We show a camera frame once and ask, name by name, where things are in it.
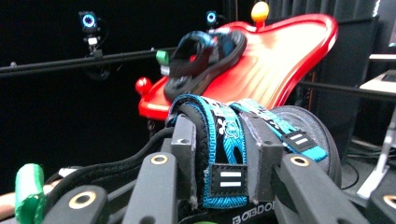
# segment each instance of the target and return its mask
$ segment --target red platform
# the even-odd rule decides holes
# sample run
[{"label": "red platform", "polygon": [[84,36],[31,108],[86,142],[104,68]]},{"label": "red platform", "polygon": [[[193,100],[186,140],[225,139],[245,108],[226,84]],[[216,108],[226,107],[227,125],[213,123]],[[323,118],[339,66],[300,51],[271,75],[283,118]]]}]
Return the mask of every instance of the red platform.
[{"label": "red platform", "polygon": [[[256,28],[245,22],[221,28],[240,30],[247,48],[239,62],[216,77],[203,96],[227,103],[252,98],[267,108],[285,104],[295,85],[330,50],[338,25],[327,15],[310,14]],[[165,120],[171,102],[163,95],[167,77],[142,94],[139,114]]]}]

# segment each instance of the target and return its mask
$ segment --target metal rod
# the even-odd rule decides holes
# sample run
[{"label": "metal rod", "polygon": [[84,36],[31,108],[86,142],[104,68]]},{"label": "metal rod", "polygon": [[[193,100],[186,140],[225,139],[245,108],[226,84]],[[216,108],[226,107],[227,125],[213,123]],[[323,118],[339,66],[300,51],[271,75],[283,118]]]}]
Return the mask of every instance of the metal rod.
[{"label": "metal rod", "polygon": [[361,98],[396,103],[396,93],[391,93],[391,92],[369,91],[354,87],[346,87],[346,86],[338,86],[338,85],[306,82],[306,81],[300,81],[298,83],[298,86],[318,89],[320,91],[341,92],[351,95],[357,95]]},{"label": "metal rod", "polygon": [[[165,51],[173,51],[176,48],[161,49]],[[79,67],[88,67],[93,65],[104,65],[109,63],[123,63],[127,61],[146,59],[155,57],[157,49],[135,51],[129,53],[110,54],[101,58],[81,58],[63,61],[55,61],[48,63],[29,63],[17,65],[15,67],[0,67],[0,78],[15,77],[21,75],[37,74],[44,72],[60,71]]]}]

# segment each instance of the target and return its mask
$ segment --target teal strap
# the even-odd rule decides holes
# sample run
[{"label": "teal strap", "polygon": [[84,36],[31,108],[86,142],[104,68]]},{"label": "teal strap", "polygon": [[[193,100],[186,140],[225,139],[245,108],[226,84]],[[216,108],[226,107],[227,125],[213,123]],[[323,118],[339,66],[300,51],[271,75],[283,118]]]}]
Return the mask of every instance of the teal strap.
[{"label": "teal strap", "polygon": [[304,150],[303,152],[296,150],[296,148],[293,148],[291,144],[288,144],[285,141],[284,136],[285,134],[296,132],[298,130],[276,114],[267,110],[264,106],[260,105],[256,101],[252,99],[243,99],[231,103],[230,107],[237,111],[254,113],[264,119],[270,129],[274,132],[274,134],[279,138],[279,140],[283,142],[283,145],[288,148],[289,151],[291,151],[292,153],[305,155],[306,157],[309,157],[314,161],[322,161],[327,157],[326,150],[324,150],[317,144],[315,144],[311,148],[308,148],[307,150]]},{"label": "teal strap", "polygon": [[25,164],[17,172],[15,184],[15,218],[23,224],[41,223],[45,204],[43,170],[37,164]]}]

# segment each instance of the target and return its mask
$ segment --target motion capture camera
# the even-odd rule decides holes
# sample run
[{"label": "motion capture camera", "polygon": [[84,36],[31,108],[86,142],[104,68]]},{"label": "motion capture camera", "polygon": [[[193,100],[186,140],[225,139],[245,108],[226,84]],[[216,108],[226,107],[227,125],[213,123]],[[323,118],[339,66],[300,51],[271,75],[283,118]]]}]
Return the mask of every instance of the motion capture camera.
[{"label": "motion capture camera", "polygon": [[81,20],[82,32],[86,34],[94,34],[98,31],[95,13],[92,11],[81,11],[78,15]]},{"label": "motion capture camera", "polygon": [[216,11],[207,11],[206,12],[206,24],[209,27],[214,27],[218,23],[218,14]]}]

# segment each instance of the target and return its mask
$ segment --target velcro strap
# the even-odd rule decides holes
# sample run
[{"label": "velcro strap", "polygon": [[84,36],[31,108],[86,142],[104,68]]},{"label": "velcro strap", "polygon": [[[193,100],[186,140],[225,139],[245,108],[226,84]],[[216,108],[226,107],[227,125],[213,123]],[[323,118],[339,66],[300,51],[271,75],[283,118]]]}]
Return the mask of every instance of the velcro strap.
[{"label": "velcro strap", "polygon": [[226,155],[228,165],[236,165],[234,150],[237,148],[242,156],[242,164],[247,164],[247,152],[242,125],[235,112],[225,104],[205,97],[184,94],[178,96],[171,106],[170,114],[177,113],[181,105],[196,108],[201,114],[207,133],[208,167],[205,172],[204,207],[206,208],[234,208],[244,206],[248,202],[246,193],[239,190],[239,196],[234,192],[224,190],[225,194],[211,193],[210,184],[213,183],[211,167],[216,161],[216,154],[221,150]]},{"label": "velcro strap", "polygon": [[[323,148],[317,145],[317,143],[307,136],[306,133],[303,131],[299,131],[290,125],[285,120],[281,119],[276,114],[272,113],[271,111],[267,110],[264,106],[259,105],[256,101],[252,99],[243,99],[237,102],[230,103],[230,107],[235,109],[236,111],[244,111],[244,112],[251,112],[259,116],[260,118],[264,119],[265,122],[268,124],[270,129],[276,134],[276,136],[281,140],[284,146],[294,154],[302,154],[306,157],[314,161],[322,161],[327,157],[327,152]],[[290,136],[298,136],[301,142],[294,142],[293,140],[288,139]]]}]

